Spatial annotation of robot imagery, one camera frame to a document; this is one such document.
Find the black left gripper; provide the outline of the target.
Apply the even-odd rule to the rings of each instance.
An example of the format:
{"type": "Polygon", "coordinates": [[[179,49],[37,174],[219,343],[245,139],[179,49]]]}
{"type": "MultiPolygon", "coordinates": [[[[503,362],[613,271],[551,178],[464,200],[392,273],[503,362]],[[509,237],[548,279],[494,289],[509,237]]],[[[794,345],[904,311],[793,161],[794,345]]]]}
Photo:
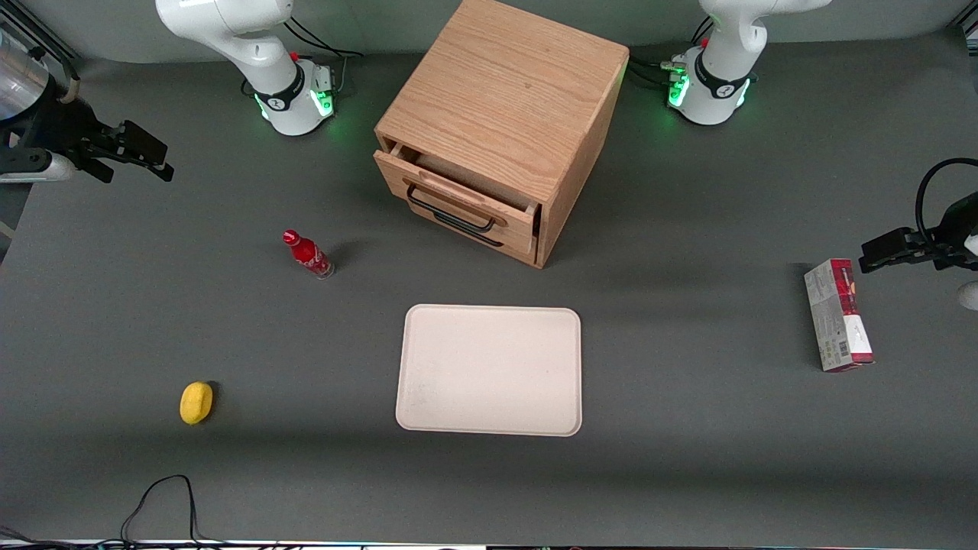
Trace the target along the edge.
{"type": "Polygon", "coordinates": [[[859,258],[859,265],[863,274],[888,266],[925,264],[929,261],[933,262],[936,270],[953,266],[977,270],[977,194],[972,192],[951,203],[940,223],[933,228],[925,228],[923,205],[925,195],[919,192],[914,204],[918,232],[910,228],[896,228],[860,246],[863,255],[859,258]]]}

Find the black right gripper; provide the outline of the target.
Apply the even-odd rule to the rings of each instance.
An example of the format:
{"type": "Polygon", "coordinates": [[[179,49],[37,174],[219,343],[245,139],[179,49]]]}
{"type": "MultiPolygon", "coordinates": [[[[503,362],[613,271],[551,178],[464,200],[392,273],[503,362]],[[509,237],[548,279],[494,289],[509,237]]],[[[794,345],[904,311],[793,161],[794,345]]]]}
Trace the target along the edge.
{"type": "Polygon", "coordinates": [[[77,172],[109,183],[113,169],[102,159],[118,160],[118,152],[149,163],[154,175],[171,182],[174,168],[165,163],[167,151],[164,142],[135,122],[107,125],[84,102],[39,99],[29,107],[2,102],[4,183],[64,181],[77,172]]]}

